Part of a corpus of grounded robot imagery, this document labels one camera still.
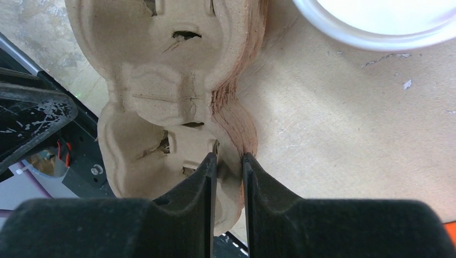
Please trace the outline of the white cup lid picked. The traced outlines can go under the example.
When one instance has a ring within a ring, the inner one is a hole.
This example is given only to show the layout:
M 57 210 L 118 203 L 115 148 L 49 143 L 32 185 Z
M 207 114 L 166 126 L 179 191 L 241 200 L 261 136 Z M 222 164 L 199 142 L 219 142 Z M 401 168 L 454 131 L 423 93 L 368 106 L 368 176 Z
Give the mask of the white cup lid picked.
M 294 1 L 330 38 L 369 51 L 407 51 L 455 38 L 455 1 Z

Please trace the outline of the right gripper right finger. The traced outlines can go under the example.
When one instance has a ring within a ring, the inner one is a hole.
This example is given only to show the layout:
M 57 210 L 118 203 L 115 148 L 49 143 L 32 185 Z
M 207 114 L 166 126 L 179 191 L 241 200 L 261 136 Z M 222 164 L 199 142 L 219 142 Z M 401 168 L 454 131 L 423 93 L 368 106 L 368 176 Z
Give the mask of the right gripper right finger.
M 455 257 L 440 219 L 407 199 L 308 199 L 243 157 L 250 257 Z

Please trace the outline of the pulp cup carrier tray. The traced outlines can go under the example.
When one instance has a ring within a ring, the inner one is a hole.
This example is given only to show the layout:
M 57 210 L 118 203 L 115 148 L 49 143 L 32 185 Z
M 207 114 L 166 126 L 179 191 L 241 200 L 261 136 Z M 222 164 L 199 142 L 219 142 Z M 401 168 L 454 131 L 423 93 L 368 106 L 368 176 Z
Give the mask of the pulp cup carrier tray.
M 238 79 L 260 50 L 266 1 L 66 1 L 76 41 L 106 81 L 98 143 L 116 197 L 155 199 L 217 155 L 214 235 L 244 207 L 256 154 Z

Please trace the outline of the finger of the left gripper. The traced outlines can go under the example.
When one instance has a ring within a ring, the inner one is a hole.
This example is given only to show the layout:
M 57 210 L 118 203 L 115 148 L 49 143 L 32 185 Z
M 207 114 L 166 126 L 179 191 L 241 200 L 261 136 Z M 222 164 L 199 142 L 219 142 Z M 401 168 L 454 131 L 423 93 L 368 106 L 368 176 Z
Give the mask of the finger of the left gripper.
M 59 91 L 1 83 L 1 172 L 77 116 L 73 100 Z

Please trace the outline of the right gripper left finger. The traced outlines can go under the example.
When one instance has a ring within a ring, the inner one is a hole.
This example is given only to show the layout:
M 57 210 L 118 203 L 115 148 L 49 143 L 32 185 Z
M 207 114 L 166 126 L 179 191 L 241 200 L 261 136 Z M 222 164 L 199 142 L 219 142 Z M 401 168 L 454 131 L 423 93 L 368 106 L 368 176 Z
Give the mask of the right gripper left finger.
M 212 257 L 217 157 L 154 199 L 32 199 L 1 230 L 1 257 Z

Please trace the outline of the orange paper bag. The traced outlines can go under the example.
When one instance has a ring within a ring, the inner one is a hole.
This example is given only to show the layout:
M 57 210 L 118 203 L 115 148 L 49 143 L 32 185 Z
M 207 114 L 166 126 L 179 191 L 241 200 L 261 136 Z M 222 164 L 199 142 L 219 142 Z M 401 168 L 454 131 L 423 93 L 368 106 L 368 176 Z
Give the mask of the orange paper bag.
M 456 221 L 443 224 L 448 236 L 450 237 L 454 246 L 456 246 Z

